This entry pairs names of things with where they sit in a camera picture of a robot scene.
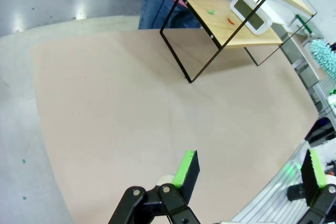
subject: blue spiky object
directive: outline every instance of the blue spiky object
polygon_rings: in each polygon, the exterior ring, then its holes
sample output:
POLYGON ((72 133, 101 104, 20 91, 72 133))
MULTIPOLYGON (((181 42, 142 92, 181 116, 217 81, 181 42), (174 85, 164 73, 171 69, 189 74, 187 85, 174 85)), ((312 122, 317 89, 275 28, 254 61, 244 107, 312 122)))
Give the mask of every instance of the blue spiky object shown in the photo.
POLYGON ((320 67, 336 81, 336 55, 327 45, 325 39, 313 40, 310 46, 313 59, 320 67))

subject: red object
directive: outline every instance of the red object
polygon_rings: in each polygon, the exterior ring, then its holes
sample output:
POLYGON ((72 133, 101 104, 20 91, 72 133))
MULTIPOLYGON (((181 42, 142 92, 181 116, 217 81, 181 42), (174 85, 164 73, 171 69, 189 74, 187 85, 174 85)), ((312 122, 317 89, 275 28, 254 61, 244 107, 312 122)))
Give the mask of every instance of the red object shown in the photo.
POLYGON ((233 23, 233 22, 230 20, 230 18, 228 18, 227 20, 230 22, 231 25, 235 25, 235 23, 233 23))

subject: red chili pepper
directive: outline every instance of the red chili pepper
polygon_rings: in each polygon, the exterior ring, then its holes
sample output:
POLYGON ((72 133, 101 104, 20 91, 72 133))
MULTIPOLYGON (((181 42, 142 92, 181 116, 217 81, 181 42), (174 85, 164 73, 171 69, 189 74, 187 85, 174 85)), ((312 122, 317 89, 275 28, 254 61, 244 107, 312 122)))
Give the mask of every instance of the red chili pepper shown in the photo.
POLYGON ((227 20, 230 22, 231 25, 235 25, 235 23, 233 23, 233 22, 230 20, 230 18, 228 18, 227 20))

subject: white digital clock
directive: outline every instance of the white digital clock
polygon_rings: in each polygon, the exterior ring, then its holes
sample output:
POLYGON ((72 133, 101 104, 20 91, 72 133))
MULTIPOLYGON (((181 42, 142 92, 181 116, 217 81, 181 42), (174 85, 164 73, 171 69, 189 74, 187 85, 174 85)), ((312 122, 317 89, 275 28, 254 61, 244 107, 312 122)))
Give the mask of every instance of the white digital clock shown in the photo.
MULTIPOLYGON (((256 6, 257 3, 254 0, 233 0, 230 4, 231 10, 241 21, 244 21, 256 6)), ((271 25, 272 19, 261 8, 246 22, 248 29, 256 35, 266 32, 271 25)))

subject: screw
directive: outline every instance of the screw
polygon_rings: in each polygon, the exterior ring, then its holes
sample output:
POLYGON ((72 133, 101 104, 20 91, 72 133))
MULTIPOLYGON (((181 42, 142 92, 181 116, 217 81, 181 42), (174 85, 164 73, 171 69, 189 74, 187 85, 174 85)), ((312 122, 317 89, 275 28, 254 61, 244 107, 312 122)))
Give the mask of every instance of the screw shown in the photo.
POLYGON ((165 187, 163 187, 162 190, 163 190, 164 193, 168 193, 170 191, 170 188, 165 186, 165 187))
POLYGON ((134 195, 134 196, 137 196, 137 195, 139 195, 139 194, 140 194, 140 190, 134 190, 134 191, 133 191, 133 195, 134 195))
POLYGON ((329 186, 329 192, 330 192, 331 194, 336 193, 336 188, 333 187, 333 186, 329 186))

